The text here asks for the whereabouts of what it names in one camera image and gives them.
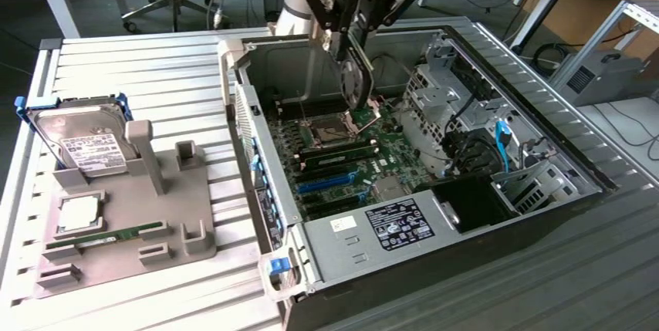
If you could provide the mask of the grey power supply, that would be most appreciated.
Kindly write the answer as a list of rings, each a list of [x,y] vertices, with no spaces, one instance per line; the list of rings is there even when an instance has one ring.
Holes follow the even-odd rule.
[[[457,243],[461,219],[426,190],[305,224],[307,248],[325,289]]]

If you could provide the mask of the perforated metal disk bay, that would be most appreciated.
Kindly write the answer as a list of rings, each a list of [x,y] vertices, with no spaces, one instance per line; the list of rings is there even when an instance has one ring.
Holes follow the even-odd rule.
[[[497,173],[493,183],[510,210],[518,214],[532,213],[578,195],[576,185],[550,161],[541,161],[518,171]]]

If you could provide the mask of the thin metal locking lever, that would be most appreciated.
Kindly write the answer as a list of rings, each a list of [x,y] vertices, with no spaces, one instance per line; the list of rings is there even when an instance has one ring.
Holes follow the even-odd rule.
[[[310,125],[310,121],[307,119],[307,116],[306,116],[306,111],[305,111],[305,102],[303,102],[303,96],[301,94],[301,91],[297,91],[297,94],[298,94],[298,103],[301,105],[301,113],[302,113],[302,122],[301,122],[301,125],[303,127],[307,127]]]
[[[373,138],[385,119],[383,115],[377,116],[373,112],[355,112],[355,123],[358,128],[363,129],[355,138],[358,142]]]

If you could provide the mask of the long black expansion slot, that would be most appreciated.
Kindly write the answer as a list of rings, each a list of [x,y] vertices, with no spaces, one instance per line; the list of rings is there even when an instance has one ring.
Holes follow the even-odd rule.
[[[353,173],[359,170],[359,165],[353,164],[342,164],[330,167],[323,167],[318,170],[305,171],[293,176],[293,181],[297,184],[319,181],[323,179],[329,179],[331,177],[338,177],[345,174]]]
[[[334,201],[309,205],[305,209],[307,211],[330,211],[359,205],[365,201],[366,201],[365,195],[355,194],[346,198],[337,199]]]
[[[342,207],[335,207],[333,209],[322,210],[322,211],[310,211],[307,214],[307,220],[313,221],[321,218],[326,218],[331,215],[345,213],[347,211],[353,211],[355,209],[363,208],[369,205],[369,203],[359,203],[359,204],[349,204]]]

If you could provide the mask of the silver CPU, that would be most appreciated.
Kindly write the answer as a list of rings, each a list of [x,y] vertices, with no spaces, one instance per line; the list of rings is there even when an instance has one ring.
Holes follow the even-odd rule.
[[[93,227],[98,223],[99,199],[97,196],[71,198],[62,204],[58,221],[61,231],[74,231]]]

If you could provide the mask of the grey computer tower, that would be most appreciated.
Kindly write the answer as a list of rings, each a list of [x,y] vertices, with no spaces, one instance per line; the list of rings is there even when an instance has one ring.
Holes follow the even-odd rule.
[[[561,89],[574,106],[650,96],[659,90],[659,73],[648,62],[616,49],[592,53]]]

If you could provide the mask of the CPU socket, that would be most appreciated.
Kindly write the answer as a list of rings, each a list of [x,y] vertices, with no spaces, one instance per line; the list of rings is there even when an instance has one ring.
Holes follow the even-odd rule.
[[[357,140],[343,114],[315,117],[301,125],[301,134],[309,148],[334,147]]]

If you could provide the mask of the blue expansion slot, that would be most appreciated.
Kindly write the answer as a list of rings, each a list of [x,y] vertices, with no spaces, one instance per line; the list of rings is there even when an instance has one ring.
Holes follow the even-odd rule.
[[[354,171],[354,172],[350,172],[347,174],[341,175],[341,176],[331,177],[323,181],[315,181],[315,182],[302,184],[297,188],[297,192],[299,194],[306,194],[310,192],[329,189],[331,187],[353,184],[355,182],[355,178],[357,178],[358,173],[359,173],[358,171]]]

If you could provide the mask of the black plastic shroud box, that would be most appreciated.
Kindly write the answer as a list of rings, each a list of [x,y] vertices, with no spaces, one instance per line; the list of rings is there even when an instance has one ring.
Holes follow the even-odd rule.
[[[517,217],[492,185],[492,178],[481,174],[446,177],[424,182],[414,192],[430,190],[441,203],[449,203],[457,216],[461,233],[497,225]]]

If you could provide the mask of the green RAM stick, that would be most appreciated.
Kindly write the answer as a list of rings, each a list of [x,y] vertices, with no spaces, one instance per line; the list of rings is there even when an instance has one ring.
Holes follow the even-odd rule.
[[[99,245],[107,245],[137,239],[139,232],[153,228],[162,228],[157,225],[142,225],[133,228],[125,228],[115,231],[106,231],[102,233],[86,235],[77,238],[67,238],[61,241],[53,241],[46,244],[47,250],[55,250],[65,248],[66,246],[74,246],[75,248],[90,248]]]

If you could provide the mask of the hard disk in blue carrier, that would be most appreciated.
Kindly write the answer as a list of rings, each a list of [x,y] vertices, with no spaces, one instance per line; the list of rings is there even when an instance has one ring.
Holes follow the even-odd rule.
[[[19,96],[15,107],[61,169],[77,168],[86,177],[127,171],[127,162],[138,158],[138,150],[125,136],[134,117],[123,93],[34,100]]]

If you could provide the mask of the graphics card with metal bracket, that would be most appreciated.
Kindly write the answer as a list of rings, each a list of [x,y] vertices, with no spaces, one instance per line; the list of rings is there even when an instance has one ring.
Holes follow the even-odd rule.
[[[314,26],[310,33],[313,45],[322,49],[333,60],[339,79],[341,95],[353,110],[361,109],[373,91],[373,64],[366,53],[367,40],[377,29],[369,24],[373,14],[373,0],[357,0],[350,12],[345,30],[333,31],[314,12]]]

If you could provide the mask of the aluminium profile frame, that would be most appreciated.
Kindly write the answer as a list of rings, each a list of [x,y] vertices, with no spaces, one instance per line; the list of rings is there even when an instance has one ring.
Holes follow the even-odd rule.
[[[625,17],[632,18],[641,24],[642,28],[650,29],[659,35],[659,0],[622,0],[576,57],[568,61],[554,74],[552,84],[556,90],[561,90],[568,86],[569,80],[578,73],[584,61],[604,43],[610,31],[614,30],[617,23]]]

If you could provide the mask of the black office chair base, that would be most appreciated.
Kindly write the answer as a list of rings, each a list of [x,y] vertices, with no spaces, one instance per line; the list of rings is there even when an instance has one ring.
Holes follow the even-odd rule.
[[[211,0],[203,0],[203,4],[199,5],[197,4],[193,0],[147,0],[149,3],[130,11],[130,12],[123,12],[121,19],[123,22],[123,27],[125,30],[130,33],[138,33],[138,25],[134,22],[137,18],[145,17],[149,13],[169,9],[170,14],[171,14],[171,31],[173,32],[179,32],[179,26],[181,26],[181,18],[179,16],[182,15],[183,9],[191,9],[193,11],[197,11],[206,15],[209,12],[209,7],[211,7]]]

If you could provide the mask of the black open PC case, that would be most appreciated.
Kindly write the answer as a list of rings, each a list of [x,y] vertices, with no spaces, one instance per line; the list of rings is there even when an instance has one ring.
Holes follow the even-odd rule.
[[[365,275],[342,284],[317,289],[319,270],[307,248],[305,224],[294,202],[267,125],[273,101],[298,104],[335,100],[339,79],[329,55],[313,47],[306,37],[233,39],[219,46],[222,66],[233,79],[233,115],[242,138],[242,166],[250,168],[246,184],[251,207],[258,216],[262,255],[259,272],[265,292],[277,302],[286,331],[318,331],[346,320],[365,321],[367,314],[402,300],[416,300],[425,290],[462,274],[494,271],[504,282],[540,273],[544,260],[570,262],[574,245],[560,239],[572,219],[594,208],[616,186],[585,152],[558,128],[560,120],[574,120],[568,109],[546,90],[542,79],[505,44],[478,25],[452,25],[393,29],[381,34],[366,50],[373,64],[374,85],[369,99],[385,96],[405,105],[405,91],[413,71],[425,61],[436,34],[450,27],[477,48],[504,78],[502,91],[522,113],[514,130],[524,151],[521,169],[541,161],[556,164],[578,189],[569,201],[485,226],[462,234],[450,246]],[[289,257],[291,270],[269,274],[269,261]]]

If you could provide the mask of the green motherboard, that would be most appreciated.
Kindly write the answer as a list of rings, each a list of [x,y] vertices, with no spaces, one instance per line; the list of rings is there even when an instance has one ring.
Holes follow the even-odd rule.
[[[278,152],[282,167],[287,176],[287,183],[291,188],[294,202],[301,210],[302,218],[307,220],[309,211],[305,209],[309,205],[334,201],[346,198],[355,194],[363,194],[366,197],[365,203],[375,204],[382,202],[378,200],[373,185],[379,178],[395,175],[410,188],[410,192],[424,182],[433,181],[434,175],[428,171],[422,163],[413,156],[410,142],[406,139],[403,132],[403,124],[399,114],[399,101],[389,99],[385,96],[374,96],[374,99],[381,104],[382,115],[385,122],[379,126],[379,130],[369,141],[371,144],[379,145],[379,152],[370,158],[346,162],[343,164],[358,164],[359,170],[353,184],[331,187],[329,189],[299,194],[297,188],[306,183],[297,184],[293,181],[293,176],[301,172],[311,171],[301,168],[301,162],[297,155],[302,151],[319,150],[322,148],[309,148],[305,144],[305,138],[301,134],[302,113],[301,105],[294,103],[283,103],[281,101],[271,102],[271,108],[267,113],[267,125],[274,139],[274,146]],[[327,116],[330,114],[343,114],[347,108],[341,101],[329,100],[314,103],[305,103],[305,111],[309,120],[315,117]]]

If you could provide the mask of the silver chipset heatsink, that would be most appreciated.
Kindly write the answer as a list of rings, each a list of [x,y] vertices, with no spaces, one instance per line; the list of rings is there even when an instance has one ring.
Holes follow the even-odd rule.
[[[373,185],[373,189],[378,200],[382,202],[411,194],[410,188],[395,175],[379,178]]]

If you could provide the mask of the metal disk bay cage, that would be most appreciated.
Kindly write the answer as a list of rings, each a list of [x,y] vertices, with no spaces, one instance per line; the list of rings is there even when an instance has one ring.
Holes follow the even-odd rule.
[[[399,112],[413,156],[438,178],[518,171],[522,113],[502,91],[502,76],[450,27],[436,34],[424,58]]]

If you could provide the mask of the grey parts rack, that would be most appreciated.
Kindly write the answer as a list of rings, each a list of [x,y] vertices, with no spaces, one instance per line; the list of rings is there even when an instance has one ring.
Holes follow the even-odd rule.
[[[77,169],[57,171],[57,186],[39,253],[34,296],[38,299],[115,280],[189,264],[215,256],[210,188],[203,149],[194,141],[155,151],[147,120],[129,122],[126,136],[138,149],[121,174],[86,177]],[[98,223],[61,231],[62,204],[97,196]],[[90,248],[73,245],[47,250],[46,244],[67,238],[157,225],[137,239]]]

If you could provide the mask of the RAM stick with black label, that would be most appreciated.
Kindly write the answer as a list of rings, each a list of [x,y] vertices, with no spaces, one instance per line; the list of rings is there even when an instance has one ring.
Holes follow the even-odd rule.
[[[370,158],[379,152],[379,145],[369,141],[355,142],[335,147],[326,147],[319,150],[302,151],[297,155],[301,162],[301,168],[319,169],[322,167],[335,166],[346,162]]]

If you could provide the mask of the metal socket cover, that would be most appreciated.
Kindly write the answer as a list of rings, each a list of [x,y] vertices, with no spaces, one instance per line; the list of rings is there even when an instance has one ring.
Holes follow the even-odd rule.
[[[362,110],[347,110],[345,112],[345,123],[353,135],[359,135],[382,118],[381,104],[377,100],[369,99]]]

